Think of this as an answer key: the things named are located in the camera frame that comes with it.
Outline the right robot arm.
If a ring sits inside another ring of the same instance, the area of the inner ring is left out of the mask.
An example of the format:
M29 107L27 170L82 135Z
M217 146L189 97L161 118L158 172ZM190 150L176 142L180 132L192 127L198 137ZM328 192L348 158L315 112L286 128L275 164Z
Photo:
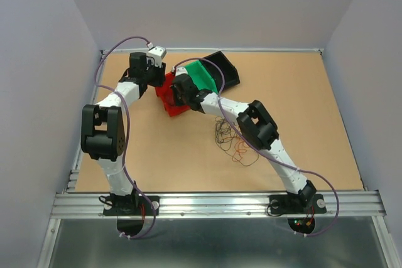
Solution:
M281 142L276 122L260 101L238 102L208 89L200 90L187 74L176 76L171 87L175 102L225 119L245 143L271 162L293 210L302 212L311 206L317 189L295 166Z

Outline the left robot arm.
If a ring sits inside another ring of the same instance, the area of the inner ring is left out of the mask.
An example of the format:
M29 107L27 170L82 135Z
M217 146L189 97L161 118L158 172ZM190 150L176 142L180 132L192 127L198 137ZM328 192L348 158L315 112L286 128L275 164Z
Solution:
M134 181L127 176L124 154L127 149L129 126L124 125L123 114L139 100L149 86L162 87L165 82L166 49L155 46L129 55L129 67L124 71L109 95L94 105L82 109L81 150L97 161L102 168L110 193L120 196L118 207L127 214L139 209L134 195Z

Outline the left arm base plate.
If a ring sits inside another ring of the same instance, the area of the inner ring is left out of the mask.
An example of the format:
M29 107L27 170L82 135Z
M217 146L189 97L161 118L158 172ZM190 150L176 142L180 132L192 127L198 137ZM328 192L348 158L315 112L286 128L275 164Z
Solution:
M118 216L134 216L144 217L152 216L159 213L159 196L150 196L150 201L147 201L142 195L126 195L119 196L115 194L101 195L98 200L103 205L103 216L118 217Z

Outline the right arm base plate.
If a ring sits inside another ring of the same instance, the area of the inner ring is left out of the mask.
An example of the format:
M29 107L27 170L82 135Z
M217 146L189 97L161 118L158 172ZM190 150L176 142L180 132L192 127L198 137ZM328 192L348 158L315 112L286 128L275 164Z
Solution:
M307 205L295 196L270 195L269 209L272 215L306 215L307 213L324 214L327 212L323 195L315 194Z

